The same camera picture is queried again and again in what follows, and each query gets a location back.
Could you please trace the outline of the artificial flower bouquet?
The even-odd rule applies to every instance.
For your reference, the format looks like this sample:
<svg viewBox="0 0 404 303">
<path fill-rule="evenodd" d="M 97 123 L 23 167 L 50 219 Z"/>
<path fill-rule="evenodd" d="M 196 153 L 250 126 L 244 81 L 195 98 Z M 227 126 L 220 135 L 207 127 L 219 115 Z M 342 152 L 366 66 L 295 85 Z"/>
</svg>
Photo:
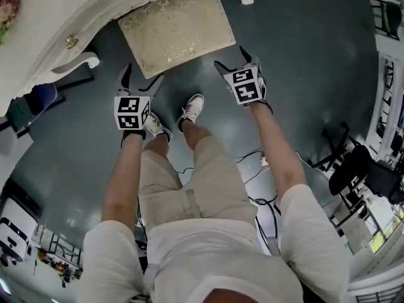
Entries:
<svg viewBox="0 0 404 303">
<path fill-rule="evenodd" d="M 20 0 L 0 0 L 0 46 L 12 27 L 20 8 Z"/>
</svg>

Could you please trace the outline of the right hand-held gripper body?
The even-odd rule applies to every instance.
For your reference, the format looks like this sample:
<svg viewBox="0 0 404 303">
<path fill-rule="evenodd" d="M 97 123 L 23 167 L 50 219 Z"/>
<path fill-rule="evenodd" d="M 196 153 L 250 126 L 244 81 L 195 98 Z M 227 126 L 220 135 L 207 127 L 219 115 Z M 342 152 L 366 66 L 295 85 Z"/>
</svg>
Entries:
<svg viewBox="0 0 404 303">
<path fill-rule="evenodd" d="M 230 94 L 239 105 L 248 106 L 251 102 L 263 101 L 266 85 L 257 65 L 225 74 L 223 76 Z"/>
</svg>

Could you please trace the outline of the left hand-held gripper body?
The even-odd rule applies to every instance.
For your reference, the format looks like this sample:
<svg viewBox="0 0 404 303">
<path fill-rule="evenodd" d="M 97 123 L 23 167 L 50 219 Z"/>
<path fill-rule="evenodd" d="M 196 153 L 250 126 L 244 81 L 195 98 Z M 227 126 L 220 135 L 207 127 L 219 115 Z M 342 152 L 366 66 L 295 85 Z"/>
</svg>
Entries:
<svg viewBox="0 0 404 303">
<path fill-rule="evenodd" d="M 114 97 L 114 117 L 118 130 L 142 130 L 151 111 L 151 96 L 144 90 L 134 93 L 120 88 Z"/>
</svg>

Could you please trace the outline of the person's right forearm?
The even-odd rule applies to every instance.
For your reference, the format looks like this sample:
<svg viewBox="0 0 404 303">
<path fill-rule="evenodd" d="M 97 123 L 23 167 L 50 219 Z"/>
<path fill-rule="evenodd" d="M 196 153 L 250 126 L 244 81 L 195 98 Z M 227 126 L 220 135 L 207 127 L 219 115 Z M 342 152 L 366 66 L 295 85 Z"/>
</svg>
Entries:
<svg viewBox="0 0 404 303">
<path fill-rule="evenodd" d="M 296 152 L 283 135 L 271 109 L 262 102 L 252 102 L 261 146 L 273 174 L 278 200 L 291 188 L 306 183 L 306 175 Z"/>
</svg>

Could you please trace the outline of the black mesh office chair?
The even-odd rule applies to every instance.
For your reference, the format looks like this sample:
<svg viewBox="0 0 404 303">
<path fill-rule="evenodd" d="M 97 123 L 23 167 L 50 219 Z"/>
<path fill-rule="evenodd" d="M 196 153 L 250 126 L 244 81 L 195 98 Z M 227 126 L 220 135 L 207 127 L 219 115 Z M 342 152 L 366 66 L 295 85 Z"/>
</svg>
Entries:
<svg viewBox="0 0 404 303">
<path fill-rule="evenodd" d="M 322 130 L 321 135 L 329 144 L 330 154 L 316 163 L 308 160 L 308 166 L 323 172 L 332 169 L 333 174 L 329 179 L 331 194 L 341 194 L 347 188 L 348 201 L 353 205 L 359 200 L 355 190 L 361 184 L 372 194 L 386 198 L 392 205 L 404 205 L 404 187 L 401 185 L 404 171 L 372 159 L 369 150 L 349 136 L 347 123 L 342 122 L 340 126 L 344 133 L 337 145 L 328 130 Z"/>
</svg>

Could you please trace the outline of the white shelving unit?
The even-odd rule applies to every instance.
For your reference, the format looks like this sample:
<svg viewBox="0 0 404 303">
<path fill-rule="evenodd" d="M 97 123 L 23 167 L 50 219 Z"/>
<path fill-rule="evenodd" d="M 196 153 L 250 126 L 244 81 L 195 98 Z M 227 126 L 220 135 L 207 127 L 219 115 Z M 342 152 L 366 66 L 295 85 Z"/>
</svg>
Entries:
<svg viewBox="0 0 404 303">
<path fill-rule="evenodd" d="M 377 91 L 365 146 L 374 160 L 389 160 L 404 134 L 404 42 L 375 34 L 379 52 Z"/>
</svg>

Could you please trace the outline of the person's right leg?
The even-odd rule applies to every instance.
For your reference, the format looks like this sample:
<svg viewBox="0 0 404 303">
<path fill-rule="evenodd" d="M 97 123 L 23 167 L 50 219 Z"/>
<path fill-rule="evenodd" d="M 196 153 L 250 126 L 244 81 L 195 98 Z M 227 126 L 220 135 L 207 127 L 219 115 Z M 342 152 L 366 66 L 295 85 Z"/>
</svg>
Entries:
<svg viewBox="0 0 404 303">
<path fill-rule="evenodd" d="M 204 138 L 211 136 L 209 130 L 197 126 L 192 121 L 186 119 L 181 124 L 186 143 L 190 149 L 194 150 L 196 145 Z"/>
</svg>

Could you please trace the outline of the person's leg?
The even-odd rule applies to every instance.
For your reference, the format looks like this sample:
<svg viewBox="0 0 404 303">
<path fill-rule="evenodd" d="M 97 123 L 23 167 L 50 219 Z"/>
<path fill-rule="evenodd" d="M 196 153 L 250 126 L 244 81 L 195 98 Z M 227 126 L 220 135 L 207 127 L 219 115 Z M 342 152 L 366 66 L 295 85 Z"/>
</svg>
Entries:
<svg viewBox="0 0 404 303">
<path fill-rule="evenodd" d="M 151 151 L 161 157 L 166 157 L 169 152 L 169 139 L 167 135 L 165 133 L 158 134 L 145 145 L 143 151 Z"/>
<path fill-rule="evenodd" d="M 192 121 L 186 119 L 181 124 L 186 143 L 190 149 L 194 150 L 196 145 L 204 138 L 211 136 L 209 130 L 197 126 Z"/>
</svg>

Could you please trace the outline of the person's left white sneaker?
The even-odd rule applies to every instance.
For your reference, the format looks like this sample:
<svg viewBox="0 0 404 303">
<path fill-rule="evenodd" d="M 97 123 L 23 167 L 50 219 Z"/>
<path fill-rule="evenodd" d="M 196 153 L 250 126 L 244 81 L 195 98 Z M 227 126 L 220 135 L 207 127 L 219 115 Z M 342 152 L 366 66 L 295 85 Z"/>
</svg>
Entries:
<svg viewBox="0 0 404 303">
<path fill-rule="evenodd" d="M 167 142 L 170 143 L 172 140 L 172 132 L 166 128 L 161 122 L 156 114 L 150 112 L 146 122 L 146 129 L 156 138 L 159 134 L 164 134 L 167 137 Z"/>
</svg>

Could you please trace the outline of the blue padded chair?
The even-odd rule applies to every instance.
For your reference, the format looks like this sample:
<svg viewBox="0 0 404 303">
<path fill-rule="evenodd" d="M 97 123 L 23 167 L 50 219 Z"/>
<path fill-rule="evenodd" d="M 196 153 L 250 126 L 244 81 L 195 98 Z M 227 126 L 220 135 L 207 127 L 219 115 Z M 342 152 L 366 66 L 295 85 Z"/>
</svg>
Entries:
<svg viewBox="0 0 404 303">
<path fill-rule="evenodd" d="M 49 107 L 55 107 L 66 101 L 64 97 L 57 100 L 58 90 L 54 83 L 36 85 L 32 91 L 25 95 L 30 112 L 33 116 L 39 116 Z"/>
</svg>

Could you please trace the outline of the person's white shirt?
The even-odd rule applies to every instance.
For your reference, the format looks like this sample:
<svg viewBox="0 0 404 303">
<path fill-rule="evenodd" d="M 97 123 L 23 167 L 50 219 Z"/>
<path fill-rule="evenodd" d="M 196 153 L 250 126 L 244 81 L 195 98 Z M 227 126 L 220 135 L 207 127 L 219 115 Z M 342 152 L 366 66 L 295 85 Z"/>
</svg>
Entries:
<svg viewBox="0 0 404 303">
<path fill-rule="evenodd" d="M 347 292 L 347 251 L 303 184 L 280 202 L 280 255 L 263 252 L 254 227 L 237 220 L 199 218 L 165 223 L 148 234 L 142 270 L 134 235 L 106 221 L 84 240 L 77 303 L 203 303 L 215 289 L 245 294 L 257 303 L 303 303 L 309 287 L 325 303 Z"/>
</svg>

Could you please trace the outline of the black frame chair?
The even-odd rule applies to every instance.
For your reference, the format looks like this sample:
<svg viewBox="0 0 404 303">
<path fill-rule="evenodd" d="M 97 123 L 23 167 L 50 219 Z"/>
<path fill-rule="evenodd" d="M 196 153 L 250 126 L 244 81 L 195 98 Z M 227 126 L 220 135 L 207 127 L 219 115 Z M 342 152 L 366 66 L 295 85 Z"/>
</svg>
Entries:
<svg viewBox="0 0 404 303">
<path fill-rule="evenodd" d="M 404 0 L 370 0 L 376 32 L 404 43 Z"/>
</svg>

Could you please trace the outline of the person's beige shorts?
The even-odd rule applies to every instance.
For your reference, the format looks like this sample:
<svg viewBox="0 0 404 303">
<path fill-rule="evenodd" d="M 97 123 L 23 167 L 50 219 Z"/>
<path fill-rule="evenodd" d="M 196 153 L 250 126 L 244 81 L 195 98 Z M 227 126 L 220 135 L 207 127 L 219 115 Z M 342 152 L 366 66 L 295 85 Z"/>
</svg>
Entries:
<svg viewBox="0 0 404 303">
<path fill-rule="evenodd" d="M 258 209 L 250 202 L 241 174 L 224 145 L 212 136 L 194 151 L 194 170 L 187 184 L 164 157 L 151 150 L 141 154 L 140 211 L 147 231 L 159 225 L 193 220 L 224 219 L 239 228 L 256 226 Z"/>
</svg>

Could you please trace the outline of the person's left forearm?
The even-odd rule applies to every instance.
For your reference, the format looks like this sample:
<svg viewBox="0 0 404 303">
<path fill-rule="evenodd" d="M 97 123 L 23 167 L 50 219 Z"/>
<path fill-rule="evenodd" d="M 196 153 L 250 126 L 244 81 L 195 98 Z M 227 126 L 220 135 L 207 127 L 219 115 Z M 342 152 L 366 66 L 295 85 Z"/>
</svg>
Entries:
<svg viewBox="0 0 404 303">
<path fill-rule="evenodd" d="M 101 221 L 117 221 L 132 229 L 137 221 L 143 137 L 129 134 L 123 141 L 110 177 Z"/>
</svg>

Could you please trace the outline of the white dressing table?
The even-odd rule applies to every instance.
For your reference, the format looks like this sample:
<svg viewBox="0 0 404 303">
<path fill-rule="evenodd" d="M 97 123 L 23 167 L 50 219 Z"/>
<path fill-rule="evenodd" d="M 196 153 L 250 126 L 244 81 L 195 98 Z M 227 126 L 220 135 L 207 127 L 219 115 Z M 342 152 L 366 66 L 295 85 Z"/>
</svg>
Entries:
<svg viewBox="0 0 404 303">
<path fill-rule="evenodd" d="M 11 101 L 36 85 L 53 83 L 83 63 L 98 59 L 85 52 L 109 21 L 156 0 L 20 0 L 12 27 L 0 46 L 0 117 Z M 251 4 L 253 0 L 241 0 Z M 66 38 L 79 42 L 66 48 Z"/>
</svg>

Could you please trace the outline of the white machine with black stripe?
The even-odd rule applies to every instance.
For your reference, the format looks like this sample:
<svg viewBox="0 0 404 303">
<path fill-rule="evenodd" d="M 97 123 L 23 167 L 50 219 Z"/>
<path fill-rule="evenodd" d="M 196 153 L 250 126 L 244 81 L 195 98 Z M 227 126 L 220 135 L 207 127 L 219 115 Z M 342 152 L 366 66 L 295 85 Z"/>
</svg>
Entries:
<svg viewBox="0 0 404 303">
<path fill-rule="evenodd" d="M 37 221 L 14 199 L 6 198 L 0 212 L 0 249 L 17 262 L 22 262 Z"/>
</svg>

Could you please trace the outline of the person's white sneaker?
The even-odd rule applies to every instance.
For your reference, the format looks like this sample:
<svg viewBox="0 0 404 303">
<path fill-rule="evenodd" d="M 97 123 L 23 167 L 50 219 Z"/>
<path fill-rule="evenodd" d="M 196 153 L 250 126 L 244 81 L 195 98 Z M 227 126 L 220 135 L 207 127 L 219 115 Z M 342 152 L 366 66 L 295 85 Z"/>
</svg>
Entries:
<svg viewBox="0 0 404 303">
<path fill-rule="evenodd" d="M 194 124 L 203 110 L 203 106 L 204 96 L 201 93 L 195 93 L 189 98 L 185 107 L 182 108 L 182 114 L 176 122 L 177 128 L 181 133 L 183 133 L 182 123 L 184 121 L 190 121 Z"/>
<path fill-rule="evenodd" d="M 159 134 L 164 134 L 167 137 L 167 142 L 170 143 L 172 140 L 172 132 L 166 128 L 161 122 L 156 114 L 150 112 L 146 122 L 146 129 L 156 138 Z"/>
</svg>

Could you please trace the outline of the person's right white sneaker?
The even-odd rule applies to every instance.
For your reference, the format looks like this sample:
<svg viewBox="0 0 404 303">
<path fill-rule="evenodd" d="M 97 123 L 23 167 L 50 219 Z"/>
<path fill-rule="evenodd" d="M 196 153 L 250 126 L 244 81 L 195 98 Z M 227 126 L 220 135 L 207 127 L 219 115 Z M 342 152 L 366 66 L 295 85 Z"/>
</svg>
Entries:
<svg viewBox="0 0 404 303">
<path fill-rule="evenodd" d="M 189 98 L 185 107 L 182 108 L 182 114 L 176 122 L 177 128 L 181 133 L 183 133 L 182 123 L 184 121 L 190 121 L 194 124 L 203 110 L 203 106 L 204 96 L 201 93 L 195 93 Z"/>
</svg>

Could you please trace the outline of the person's left leg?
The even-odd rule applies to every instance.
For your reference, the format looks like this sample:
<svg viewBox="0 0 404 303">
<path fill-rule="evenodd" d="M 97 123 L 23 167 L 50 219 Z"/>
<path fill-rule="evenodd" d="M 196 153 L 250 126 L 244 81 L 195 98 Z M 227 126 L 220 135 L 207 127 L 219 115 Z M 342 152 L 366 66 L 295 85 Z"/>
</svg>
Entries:
<svg viewBox="0 0 404 303">
<path fill-rule="evenodd" d="M 169 152 L 169 139 L 167 135 L 165 133 L 158 134 L 145 145 L 143 151 L 151 151 L 161 157 L 166 157 Z"/>
</svg>

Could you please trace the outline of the cream upholstered stool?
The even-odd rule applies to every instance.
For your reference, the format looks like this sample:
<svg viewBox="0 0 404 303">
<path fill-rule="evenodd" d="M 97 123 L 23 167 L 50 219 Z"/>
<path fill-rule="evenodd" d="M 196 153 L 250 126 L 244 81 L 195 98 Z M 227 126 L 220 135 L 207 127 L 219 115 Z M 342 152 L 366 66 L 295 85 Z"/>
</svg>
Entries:
<svg viewBox="0 0 404 303">
<path fill-rule="evenodd" d="M 146 79 L 235 44 L 220 0 L 150 2 L 119 26 Z"/>
</svg>

